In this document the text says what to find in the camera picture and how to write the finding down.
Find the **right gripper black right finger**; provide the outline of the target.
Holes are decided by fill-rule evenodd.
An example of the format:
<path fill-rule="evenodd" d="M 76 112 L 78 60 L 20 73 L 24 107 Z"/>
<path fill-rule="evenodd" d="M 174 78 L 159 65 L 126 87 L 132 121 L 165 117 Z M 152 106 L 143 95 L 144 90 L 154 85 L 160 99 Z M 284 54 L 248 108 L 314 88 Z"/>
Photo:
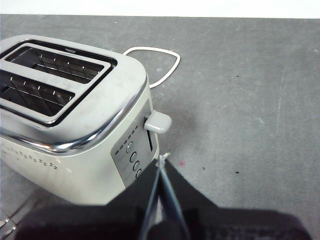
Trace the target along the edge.
<path fill-rule="evenodd" d="M 168 161 L 165 181 L 193 240 L 310 240 L 298 217 L 281 211 L 222 207 L 193 187 Z"/>

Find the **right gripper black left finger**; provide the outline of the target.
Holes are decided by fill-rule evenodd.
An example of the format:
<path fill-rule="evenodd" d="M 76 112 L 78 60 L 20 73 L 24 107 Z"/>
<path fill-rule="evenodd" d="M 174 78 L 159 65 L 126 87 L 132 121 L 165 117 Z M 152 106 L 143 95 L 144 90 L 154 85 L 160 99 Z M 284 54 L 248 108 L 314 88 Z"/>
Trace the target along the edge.
<path fill-rule="evenodd" d="M 136 240 L 157 173 L 153 160 L 135 181 L 105 205 L 52 205 L 27 214 L 17 240 Z"/>

